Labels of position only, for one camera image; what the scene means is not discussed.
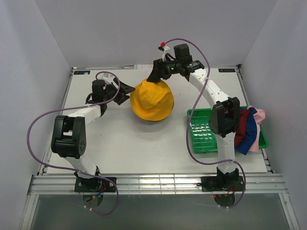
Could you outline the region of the yellow bucket hat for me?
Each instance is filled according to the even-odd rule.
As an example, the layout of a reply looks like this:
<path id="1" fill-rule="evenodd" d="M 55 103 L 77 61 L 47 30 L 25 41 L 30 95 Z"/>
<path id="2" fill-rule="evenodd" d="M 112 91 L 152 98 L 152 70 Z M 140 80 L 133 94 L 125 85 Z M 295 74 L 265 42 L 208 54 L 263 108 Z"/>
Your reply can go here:
<path id="1" fill-rule="evenodd" d="M 157 122 L 171 114 L 174 96 L 166 82 L 153 83 L 144 79 L 130 94 L 130 104 L 139 118 Z"/>

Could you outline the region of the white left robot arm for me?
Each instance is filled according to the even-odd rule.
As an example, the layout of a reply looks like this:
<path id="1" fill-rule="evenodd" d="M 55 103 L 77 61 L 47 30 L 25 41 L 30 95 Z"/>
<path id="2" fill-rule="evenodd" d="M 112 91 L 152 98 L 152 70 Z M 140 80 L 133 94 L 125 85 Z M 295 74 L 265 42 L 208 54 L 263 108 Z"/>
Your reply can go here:
<path id="1" fill-rule="evenodd" d="M 85 101 L 85 108 L 55 118 L 51 150 L 77 170 L 75 176 L 81 185 L 85 185 L 90 191 L 99 190 L 102 180 L 96 176 L 100 173 L 99 168 L 85 155 L 86 126 L 105 113 L 107 102 L 114 101 L 121 105 L 130 98 L 129 94 L 133 91 L 134 87 L 116 78 L 112 81 L 107 78 L 94 80 L 92 92 Z"/>

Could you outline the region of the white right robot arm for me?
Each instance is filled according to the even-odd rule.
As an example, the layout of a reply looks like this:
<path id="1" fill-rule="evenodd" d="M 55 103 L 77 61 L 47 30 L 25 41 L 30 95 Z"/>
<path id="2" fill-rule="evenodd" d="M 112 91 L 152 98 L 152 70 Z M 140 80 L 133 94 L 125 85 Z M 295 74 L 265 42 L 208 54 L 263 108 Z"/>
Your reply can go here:
<path id="1" fill-rule="evenodd" d="M 235 132 L 240 120 L 240 101 L 230 97 L 210 79 L 210 67 L 193 60 L 187 44 L 174 46 L 175 55 L 169 54 L 169 47 L 162 43 L 159 48 L 162 58 L 154 60 L 148 82 L 159 83 L 174 74 L 185 77 L 204 97 L 211 108 L 209 118 L 210 130 L 215 134 L 219 161 L 216 163 L 217 175 L 206 179 L 203 184 L 228 190 L 239 180 L 235 163 Z"/>

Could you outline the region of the green plastic tray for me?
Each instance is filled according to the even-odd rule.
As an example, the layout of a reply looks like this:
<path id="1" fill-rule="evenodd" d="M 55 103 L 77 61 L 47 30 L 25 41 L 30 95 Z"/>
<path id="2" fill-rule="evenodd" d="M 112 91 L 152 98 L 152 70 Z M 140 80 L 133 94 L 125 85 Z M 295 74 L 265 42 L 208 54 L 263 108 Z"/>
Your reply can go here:
<path id="1" fill-rule="evenodd" d="M 217 141 L 209 127 L 210 108 L 195 109 L 191 124 L 190 136 L 196 154 L 217 152 Z"/>

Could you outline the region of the dark red bucket hat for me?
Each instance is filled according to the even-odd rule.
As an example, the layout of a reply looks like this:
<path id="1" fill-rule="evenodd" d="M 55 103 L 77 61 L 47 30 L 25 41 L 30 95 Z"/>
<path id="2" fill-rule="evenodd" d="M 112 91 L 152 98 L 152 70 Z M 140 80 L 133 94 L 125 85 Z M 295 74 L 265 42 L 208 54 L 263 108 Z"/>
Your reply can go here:
<path id="1" fill-rule="evenodd" d="M 238 147 L 242 143 L 246 135 L 246 127 L 247 127 L 247 121 L 248 121 L 249 114 L 250 114 L 249 110 L 245 108 L 240 109 L 239 127 L 236 130 L 235 141 L 234 141 L 235 148 Z"/>

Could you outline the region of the blue bucket hat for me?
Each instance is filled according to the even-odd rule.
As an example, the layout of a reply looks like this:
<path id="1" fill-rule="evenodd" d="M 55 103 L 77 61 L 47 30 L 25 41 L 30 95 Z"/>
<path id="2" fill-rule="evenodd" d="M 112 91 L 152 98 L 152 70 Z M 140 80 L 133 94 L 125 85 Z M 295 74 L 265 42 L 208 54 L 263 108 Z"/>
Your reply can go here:
<path id="1" fill-rule="evenodd" d="M 246 135 L 242 143 L 235 148 L 238 152 L 242 153 L 243 155 L 247 154 L 257 136 L 257 126 L 253 116 L 256 113 L 256 110 L 252 108 L 247 110 L 250 111 L 250 114 L 248 116 L 248 121 L 247 121 Z"/>

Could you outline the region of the pink bucket hat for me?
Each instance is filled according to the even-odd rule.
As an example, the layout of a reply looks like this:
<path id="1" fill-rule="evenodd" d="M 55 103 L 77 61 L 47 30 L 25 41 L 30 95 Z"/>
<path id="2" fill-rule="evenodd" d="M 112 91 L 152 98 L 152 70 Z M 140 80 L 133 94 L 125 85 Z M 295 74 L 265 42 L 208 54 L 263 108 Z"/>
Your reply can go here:
<path id="1" fill-rule="evenodd" d="M 250 109 L 250 108 L 256 110 L 256 113 L 253 116 L 256 122 L 256 126 L 257 126 L 257 136 L 256 136 L 254 143 L 251 145 L 249 151 L 257 152 L 259 151 L 260 124 L 265 119 L 266 115 L 263 109 L 257 109 L 249 105 L 247 109 Z"/>

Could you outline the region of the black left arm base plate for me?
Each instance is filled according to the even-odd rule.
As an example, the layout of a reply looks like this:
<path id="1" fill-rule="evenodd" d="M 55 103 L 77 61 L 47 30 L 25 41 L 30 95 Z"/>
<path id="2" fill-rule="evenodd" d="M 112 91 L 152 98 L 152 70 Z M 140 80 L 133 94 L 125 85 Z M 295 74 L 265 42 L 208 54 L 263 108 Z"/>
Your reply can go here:
<path id="1" fill-rule="evenodd" d="M 114 185 L 107 181 L 98 178 L 76 178 L 74 192 L 90 193 L 90 192 L 115 192 Z"/>

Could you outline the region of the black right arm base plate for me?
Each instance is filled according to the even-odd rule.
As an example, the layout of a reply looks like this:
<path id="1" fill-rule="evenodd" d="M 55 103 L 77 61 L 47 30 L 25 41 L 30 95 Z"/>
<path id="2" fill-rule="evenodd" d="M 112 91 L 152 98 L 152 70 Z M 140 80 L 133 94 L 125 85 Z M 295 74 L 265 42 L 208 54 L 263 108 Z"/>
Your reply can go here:
<path id="1" fill-rule="evenodd" d="M 242 176 L 229 182 L 223 182 L 217 176 L 203 176 L 200 178 L 200 182 L 196 183 L 196 186 L 201 187 L 203 192 L 231 191 L 234 188 L 236 191 L 241 192 L 243 191 L 244 185 L 245 182 Z"/>

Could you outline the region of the aluminium front rail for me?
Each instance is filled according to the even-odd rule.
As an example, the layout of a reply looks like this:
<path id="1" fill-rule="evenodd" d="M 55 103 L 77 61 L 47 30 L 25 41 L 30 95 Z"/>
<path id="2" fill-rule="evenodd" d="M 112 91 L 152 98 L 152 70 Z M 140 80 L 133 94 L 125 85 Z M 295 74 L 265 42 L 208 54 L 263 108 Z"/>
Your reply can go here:
<path id="1" fill-rule="evenodd" d="M 196 195 L 201 194 L 201 174 L 118 174 L 116 185 L 121 195 Z M 282 175 L 274 173 L 249 173 L 246 176 L 247 194 L 286 193 Z M 86 194 L 74 175 L 51 174 L 33 176 L 30 195 Z"/>

